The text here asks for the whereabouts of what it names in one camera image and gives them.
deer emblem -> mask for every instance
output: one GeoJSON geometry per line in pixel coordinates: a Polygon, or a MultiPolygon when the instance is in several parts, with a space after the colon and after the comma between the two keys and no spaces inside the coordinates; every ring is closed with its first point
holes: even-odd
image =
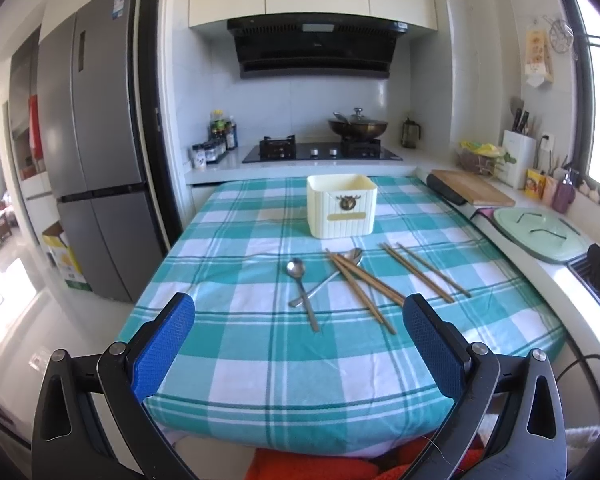
{"type": "Polygon", "coordinates": [[[340,209],[343,211],[351,211],[356,206],[356,200],[360,199],[360,195],[358,196],[337,196],[337,200],[340,200],[340,209]]]}

spoon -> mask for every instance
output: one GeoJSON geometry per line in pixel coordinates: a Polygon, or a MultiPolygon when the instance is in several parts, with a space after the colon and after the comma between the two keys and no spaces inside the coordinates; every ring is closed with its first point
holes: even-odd
{"type": "MultiPolygon", "coordinates": [[[[356,265],[360,264],[360,261],[362,260],[362,249],[360,249],[359,247],[355,247],[352,250],[350,250],[349,252],[344,254],[344,257],[347,260],[351,260],[353,263],[355,263],[356,265]]],[[[318,292],[321,288],[323,288],[327,283],[329,283],[333,278],[335,278],[338,274],[340,273],[339,270],[336,270],[331,276],[329,276],[326,280],[324,280],[321,283],[318,283],[318,285],[314,286],[314,288],[312,288],[307,294],[306,296],[308,298],[312,297],[316,292],[318,292]]],[[[302,298],[296,298],[295,300],[291,300],[289,301],[289,306],[299,306],[302,304],[302,298]]]]}
{"type": "Polygon", "coordinates": [[[286,273],[291,276],[296,283],[298,284],[298,289],[300,290],[300,296],[302,297],[302,302],[304,303],[304,307],[306,309],[306,314],[309,316],[309,323],[311,323],[311,328],[314,332],[320,332],[320,327],[318,326],[318,322],[315,320],[314,310],[311,308],[311,303],[309,302],[309,298],[304,291],[304,286],[302,286],[302,277],[304,276],[304,262],[300,258],[293,258],[288,264],[286,264],[286,273]]]}
{"type": "Polygon", "coordinates": [[[349,120],[346,118],[346,116],[344,116],[340,112],[334,112],[333,115],[334,115],[334,117],[336,117],[336,119],[339,119],[341,121],[345,121],[345,123],[350,124],[349,120]]]}

blue gripper pad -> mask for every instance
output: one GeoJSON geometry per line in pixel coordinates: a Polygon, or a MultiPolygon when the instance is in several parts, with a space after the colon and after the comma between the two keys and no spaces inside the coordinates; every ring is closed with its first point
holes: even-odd
{"type": "Polygon", "coordinates": [[[159,326],[134,363],[131,389],[138,402],[158,391],[193,326],[195,315],[193,300],[181,292],[158,314],[154,322],[159,326]]]}
{"type": "Polygon", "coordinates": [[[440,393],[458,402],[471,368],[466,346],[420,294],[404,301],[402,321],[440,393]]]}

window frame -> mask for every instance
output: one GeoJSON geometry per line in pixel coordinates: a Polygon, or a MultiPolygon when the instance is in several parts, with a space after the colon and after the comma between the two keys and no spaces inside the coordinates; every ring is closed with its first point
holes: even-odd
{"type": "Polygon", "coordinates": [[[600,182],[589,176],[596,110],[594,71],[589,38],[600,38],[587,34],[577,0],[562,0],[562,4],[567,22],[573,29],[573,51],[575,53],[576,128],[570,166],[579,172],[578,185],[584,180],[589,187],[596,188],[600,193],[600,182]]]}

green lid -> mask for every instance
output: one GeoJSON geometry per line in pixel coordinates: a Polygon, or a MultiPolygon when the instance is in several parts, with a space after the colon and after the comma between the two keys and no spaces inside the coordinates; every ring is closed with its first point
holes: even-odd
{"type": "Polygon", "coordinates": [[[494,211],[493,221],[515,244],[551,264],[573,260],[589,248],[576,228],[551,211],[504,207],[494,211]]]}

